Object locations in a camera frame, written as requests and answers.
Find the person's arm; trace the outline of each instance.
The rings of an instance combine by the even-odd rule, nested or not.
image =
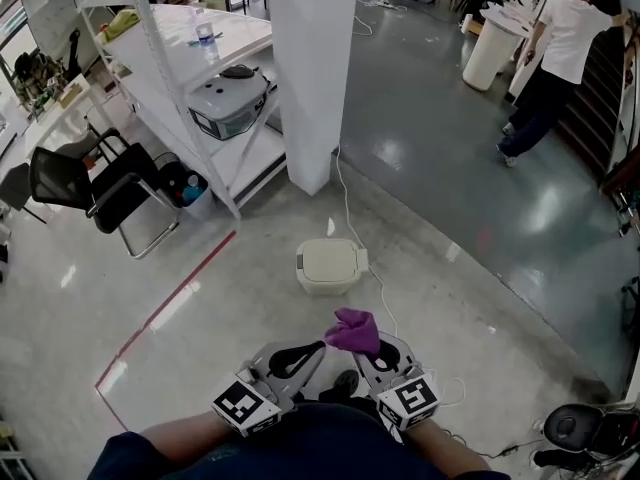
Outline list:
[[[544,34],[544,31],[546,30],[546,28],[547,28],[546,23],[543,23],[542,21],[538,21],[538,23],[536,23],[536,26],[533,29],[533,35],[531,36],[531,41],[529,41],[527,54],[524,58],[525,66],[535,58],[536,48],[538,47],[538,41],[542,37],[542,34]]]
[[[622,27],[630,17],[631,15],[627,11],[621,12],[616,16],[611,16],[611,26]]]
[[[215,412],[161,423],[140,435],[176,466],[197,461],[222,444],[232,430]]]
[[[449,478],[475,471],[491,471],[480,455],[449,437],[431,419],[410,428],[405,435],[424,458]]]
[[[212,451],[230,432],[213,411],[156,425],[141,434],[125,432],[107,441],[88,480],[164,478]]]

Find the white shelving unit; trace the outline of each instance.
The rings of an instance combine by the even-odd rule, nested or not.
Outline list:
[[[103,59],[118,60],[131,74],[115,77],[131,96],[138,116],[164,144],[209,181],[216,195],[240,218],[239,208],[285,165],[282,136],[265,126],[278,105],[272,92],[246,133],[219,141],[203,133],[188,110],[187,97],[229,66],[272,45],[271,23],[223,11],[205,10],[216,34],[214,47],[197,40],[195,9],[150,5],[148,0],[76,0],[88,22],[91,7],[131,5],[140,23],[107,44],[96,39]]]

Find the floor marking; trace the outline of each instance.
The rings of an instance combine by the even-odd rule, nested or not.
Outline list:
[[[178,287],[171,293],[171,295],[169,295],[169,297],[167,297],[166,300],[162,304],[160,304],[160,307],[158,307],[158,309],[156,309],[151,314],[151,316],[147,318],[144,324],[142,324],[142,327],[140,327],[135,333],[133,333],[133,335],[125,342],[125,344],[122,347],[120,347],[120,349],[118,350],[116,355],[113,357],[113,359],[111,360],[111,362],[109,363],[105,371],[98,378],[98,382],[95,383],[94,388],[98,392],[98,395],[107,406],[107,409],[109,409],[111,414],[113,414],[114,418],[118,420],[118,423],[120,423],[122,428],[124,428],[125,430],[128,431],[129,429],[122,422],[122,420],[116,414],[116,412],[113,410],[113,407],[111,407],[111,404],[109,404],[109,402],[106,400],[106,398],[100,391],[100,386],[104,382],[107,375],[109,375],[109,373],[111,372],[111,369],[114,367],[116,362],[120,360],[120,357],[127,351],[127,349],[131,345],[133,345],[136,339],[138,339],[138,337],[153,323],[153,321],[158,317],[158,315],[162,312],[162,310],[164,310],[171,303],[171,301],[173,301],[173,299],[184,289],[184,287],[187,286],[193,280],[193,278],[197,276],[204,267],[207,266],[207,264],[224,248],[224,246],[226,246],[231,241],[231,239],[234,236],[236,236],[236,234],[237,234],[236,231],[233,230],[226,237],[224,237],[222,242],[220,242],[216,246],[216,248],[213,251],[211,251],[211,253],[209,253],[209,255],[204,260],[202,260],[202,262],[193,270],[193,272],[191,272],[191,274],[189,274],[187,278],[178,285]]]

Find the gray epoxy floor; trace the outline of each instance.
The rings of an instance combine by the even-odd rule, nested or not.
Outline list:
[[[501,165],[508,81],[464,84],[474,39],[448,0],[392,3],[409,10],[356,4],[374,35],[352,42],[345,159],[500,277],[619,393],[631,361],[620,287],[637,275],[637,238],[617,236],[611,203],[559,138]]]

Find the white pillar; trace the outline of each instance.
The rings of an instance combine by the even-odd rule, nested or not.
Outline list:
[[[269,0],[289,178],[310,195],[340,140],[356,0]]]

